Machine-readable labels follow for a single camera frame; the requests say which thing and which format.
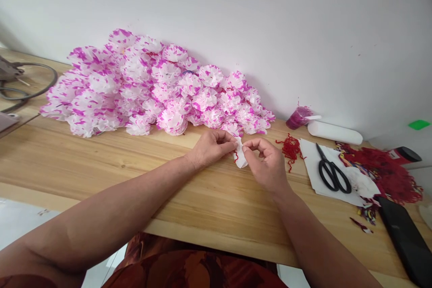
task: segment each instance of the black cable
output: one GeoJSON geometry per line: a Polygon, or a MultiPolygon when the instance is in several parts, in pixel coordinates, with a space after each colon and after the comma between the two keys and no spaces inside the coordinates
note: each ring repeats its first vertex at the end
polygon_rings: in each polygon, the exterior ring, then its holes
{"type": "Polygon", "coordinates": [[[9,108],[6,108],[6,109],[2,110],[1,111],[2,113],[8,113],[10,111],[18,109],[19,107],[25,105],[29,99],[37,97],[37,96],[39,96],[39,95],[47,92],[49,88],[51,88],[53,85],[55,85],[55,83],[57,82],[57,79],[59,77],[56,70],[54,70],[52,67],[49,67],[48,65],[45,65],[45,64],[28,63],[28,62],[24,62],[24,63],[12,63],[12,64],[16,68],[21,67],[21,66],[26,66],[26,65],[36,65],[36,66],[40,66],[40,67],[43,67],[43,68],[47,68],[47,69],[49,69],[53,73],[54,78],[51,80],[51,82],[49,83],[49,85],[47,85],[41,91],[36,92],[35,94],[28,94],[27,92],[19,90],[19,89],[4,87],[6,81],[0,81],[0,98],[6,99],[6,100],[11,100],[11,101],[15,101],[15,100],[20,100],[21,101],[21,102],[15,104],[15,105],[13,105],[12,107],[9,107],[9,108]],[[5,91],[19,92],[19,93],[23,94],[24,96],[21,97],[21,98],[9,97],[8,95],[5,94],[5,91]]]}

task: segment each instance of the pile of paper flowers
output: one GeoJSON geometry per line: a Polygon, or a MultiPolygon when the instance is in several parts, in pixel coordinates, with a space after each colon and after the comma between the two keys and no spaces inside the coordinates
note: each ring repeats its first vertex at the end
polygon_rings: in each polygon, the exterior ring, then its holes
{"type": "Polygon", "coordinates": [[[119,127],[148,135],[153,124],[181,135],[191,122],[242,136],[266,134],[275,120],[242,73],[224,76],[217,66],[200,66],[180,46],[148,36],[117,29],[103,48],[78,47],[68,59],[74,68],[49,90],[40,112],[67,121],[76,135],[119,127]]]}

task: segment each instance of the pink cup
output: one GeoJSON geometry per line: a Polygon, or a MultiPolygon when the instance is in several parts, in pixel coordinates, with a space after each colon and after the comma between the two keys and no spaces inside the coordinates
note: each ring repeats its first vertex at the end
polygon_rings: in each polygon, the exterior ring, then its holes
{"type": "Polygon", "coordinates": [[[306,125],[309,119],[305,117],[312,116],[313,112],[306,106],[298,106],[296,110],[292,113],[291,117],[287,120],[286,124],[292,130],[306,125]]]}

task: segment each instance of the red yarn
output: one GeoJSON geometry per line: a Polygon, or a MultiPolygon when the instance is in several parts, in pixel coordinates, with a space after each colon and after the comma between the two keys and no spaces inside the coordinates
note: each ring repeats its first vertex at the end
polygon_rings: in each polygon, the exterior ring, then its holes
{"type": "Polygon", "coordinates": [[[288,137],[285,139],[285,141],[276,140],[275,142],[277,144],[283,143],[284,146],[282,147],[282,153],[285,155],[286,158],[289,159],[288,172],[291,173],[291,169],[293,168],[293,166],[291,164],[295,163],[295,161],[297,160],[297,154],[300,154],[300,158],[303,160],[306,158],[306,157],[303,157],[302,151],[300,150],[300,142],[296,138],[292,137],[289,133],[288,133],[288,137]]]}
{"type": "Polygon", "coordinates": [[[377,149],[361,148],[354,150],[347,144],[342,144],[343,156],[351,163],[361,164],[372,172],[382,196],[390,198],[400,204],[415,203],[423,199],[423,188],[417,186],[414,177],[408,171],[393,161],[387,152],[377,149]]]}

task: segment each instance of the scissor handle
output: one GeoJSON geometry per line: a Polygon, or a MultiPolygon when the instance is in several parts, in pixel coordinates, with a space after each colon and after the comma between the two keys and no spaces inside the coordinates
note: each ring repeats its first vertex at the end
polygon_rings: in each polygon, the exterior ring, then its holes
{"type": "Polygon", "coordinates": [[[352,191],[352,187],[351,184],[347,178],[347,176],[341,171],[341,169],[338,168],[338,166],[336,164],[334,164],[334,162],[330,163],[330,166],[332,168],[333,171],[333,177],[335,178],[335,185],[337,185],[339,187],[339,189],[344,193],[344,194],[350,194],[352,191]],[[339,181],[338,175],[336,174],[336,171],[340,174],[340,176],[342,177],[343,181],[345,182],[346,185],[346,189],[344,187],[342,187],[341,182],[339,181]]]}
{"type": "Polygon", "coordinates": [[[326,186],[327,188],[329,188],[331,191],[338,191],[338,190],[340,189],[338,183],[335,182],[335,177],[334,177],[334,175],[333,175],[334,172],[331,172],[331,171],[329,170],[329,168],[327,168],[327,166],[326,166],[324,160],[321,160],[321,161],[319,162],[319,164],[318,164],[318,171],[320,172],[319,175],[321,176],[321,179],[323,180],[323,182],[324,182],[324,184],[325,184],[325,186],[326,186]],[[325,169],[325,171],[327,172],[327,174],[328,174],[328,176],[330,177],[331,181],[333,182],[333,186],[334,186],[334,187],[332,187],[331,184],[330,184],[330,183],[327,181],[327,179],[325,178],[324,173],[323,173],[323,168],[325,169]]]}

